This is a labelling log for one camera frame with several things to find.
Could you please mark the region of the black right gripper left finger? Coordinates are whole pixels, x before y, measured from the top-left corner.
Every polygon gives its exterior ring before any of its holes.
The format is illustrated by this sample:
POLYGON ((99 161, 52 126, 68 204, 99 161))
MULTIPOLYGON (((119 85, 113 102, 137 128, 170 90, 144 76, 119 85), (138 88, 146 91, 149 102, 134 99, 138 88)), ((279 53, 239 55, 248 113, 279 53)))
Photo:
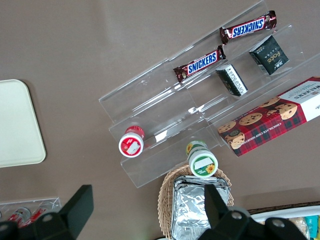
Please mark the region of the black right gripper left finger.
POLYGON ((26 227, 0 223, 2 240, 75 240, 94 210, 93 187, 82 185, 59 212, 48 212, 26 227))

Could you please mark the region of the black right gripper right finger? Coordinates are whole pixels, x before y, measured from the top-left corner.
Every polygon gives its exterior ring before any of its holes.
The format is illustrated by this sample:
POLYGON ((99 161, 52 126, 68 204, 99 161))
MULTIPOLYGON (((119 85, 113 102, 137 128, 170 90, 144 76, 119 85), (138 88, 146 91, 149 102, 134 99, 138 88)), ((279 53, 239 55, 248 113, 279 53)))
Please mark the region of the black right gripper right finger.
POLYGON ((210 229, 201 240, 305 240, 306 237, 291 221, 270 217, 265 224, 256 222, 242 209, 226 206, 216 187, 204 186, 204 208, 210 229))

